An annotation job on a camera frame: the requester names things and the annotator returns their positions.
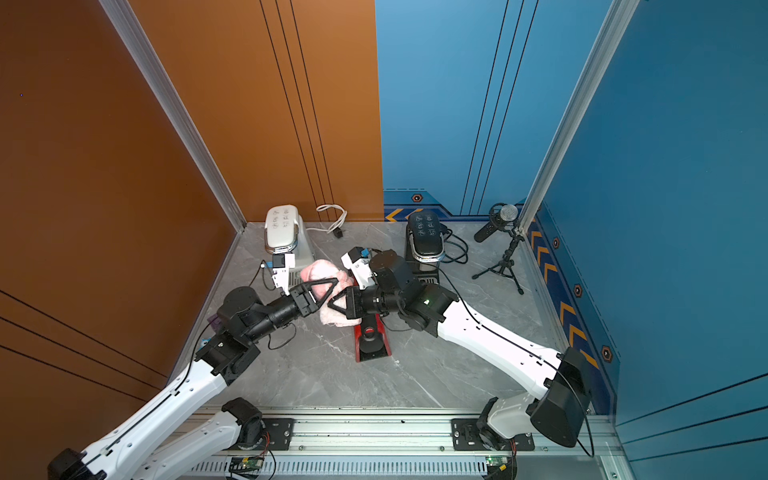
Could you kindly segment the black coffee machine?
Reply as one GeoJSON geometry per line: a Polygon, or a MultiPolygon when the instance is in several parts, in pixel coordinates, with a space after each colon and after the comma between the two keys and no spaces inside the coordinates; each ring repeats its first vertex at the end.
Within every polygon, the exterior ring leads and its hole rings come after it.
{"type": "Polygon", "coordinates": [[[445,256],[442,226],[433,210],[412,213],[406,224],[405,260],[413,274],[426,283],[438,284],[445,256]]]}

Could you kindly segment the red Nespresso coffee machine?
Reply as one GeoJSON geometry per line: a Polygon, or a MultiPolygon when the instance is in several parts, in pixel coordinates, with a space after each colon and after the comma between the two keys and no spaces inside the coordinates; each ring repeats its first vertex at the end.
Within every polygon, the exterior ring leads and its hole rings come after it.
{"type": "Polygon", "coordinates": [[[358,363],[391,355],[386,328],[379,314],[364,316],[354,327],[354,339],[358,363]]]}

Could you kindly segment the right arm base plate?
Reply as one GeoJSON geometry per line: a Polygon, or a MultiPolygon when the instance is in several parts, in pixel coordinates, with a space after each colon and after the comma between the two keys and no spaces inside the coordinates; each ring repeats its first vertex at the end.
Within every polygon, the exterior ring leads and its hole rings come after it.
{"type": "Polygon", "coordinates": [[[536,446],[530,433],[504,439],[488,427],[480,428],[475,418],[454,418],[450,421],[451,438],[455,451],[532,452],[536,446]]]}

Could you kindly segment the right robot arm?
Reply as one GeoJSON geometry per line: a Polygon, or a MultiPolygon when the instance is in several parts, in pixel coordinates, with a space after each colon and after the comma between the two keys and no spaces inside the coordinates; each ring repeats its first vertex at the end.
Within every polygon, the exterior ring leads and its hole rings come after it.
{"type": "Polygon", "coordinates": [[[459,345],[524,388],[508,399],[489,400],[475,422],[484,447],[507,450],[512,440],[537,432],[566,448],[590,432],[589,366],[581,353],[529,341],[472,308],[458,292],[424,282],[392,250],[370,254],[355,247],[341,258],[356,283],[328,303],[349,319],[397,314],[412,329],[459,345]]]}

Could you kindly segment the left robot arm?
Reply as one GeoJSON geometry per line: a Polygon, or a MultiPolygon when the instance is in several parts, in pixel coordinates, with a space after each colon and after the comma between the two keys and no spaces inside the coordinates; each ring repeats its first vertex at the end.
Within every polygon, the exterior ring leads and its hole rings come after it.
{"type": "Polygon", "coordinates": [[[338,281],[302,282],[269,304],[250,286],[230,291],[218,308],[215,334],[194,352],[184,372],[128,420],[82,451],[67,448],[48,465],[51,479],[129,479],[199,407],[230,386],[258,357],[257,343],[327,301],[314,287],[333,291],[338,281]]]}

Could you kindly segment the pink striped towel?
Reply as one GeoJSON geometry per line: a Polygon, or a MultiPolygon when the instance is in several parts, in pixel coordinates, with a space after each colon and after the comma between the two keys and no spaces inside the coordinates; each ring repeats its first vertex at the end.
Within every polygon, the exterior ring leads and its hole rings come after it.
{"type": "Polygon", "coordinates": [[[332,299],[342,293],[347,287],[354,286],[354,279],[345,271],[342,271],[334,263],[321,259],[313,262],[300,272],[303,282],[315,280],[326,280],[335,278],[336,285],[332,293],[328,296],[327,302],[319,309],[319,318],[323,325],[342,327],[354,327],[361,323],[360,318],[348,319],[344,313],[338,312],[330,307],[332,299]]]}

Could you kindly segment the white coffee machine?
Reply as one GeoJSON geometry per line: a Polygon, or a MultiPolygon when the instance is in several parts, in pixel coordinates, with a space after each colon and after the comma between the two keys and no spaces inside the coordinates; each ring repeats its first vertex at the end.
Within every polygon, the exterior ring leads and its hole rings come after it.
{"type": "Polygon", "coordinates": [[[301,282],[300,272],[315,261],[315,255],[296,206],[279,205],[268,211],[265,221],[265,249],[271,256],[279,253],[295,255],[295,267],[291,270],[291,288],[298,285],[301,282]]]}

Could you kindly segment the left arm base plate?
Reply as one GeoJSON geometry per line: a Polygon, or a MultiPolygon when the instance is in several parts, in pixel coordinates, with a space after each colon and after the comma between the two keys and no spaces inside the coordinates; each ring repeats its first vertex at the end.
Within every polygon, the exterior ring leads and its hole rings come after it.
{"type": "Polygon", "coordinates": [[[293,438],[294,426],[294,418],[267,417],[259,422],[251,421],[240,428],[235,441],[225,450],[287,451],[293,438]]]}

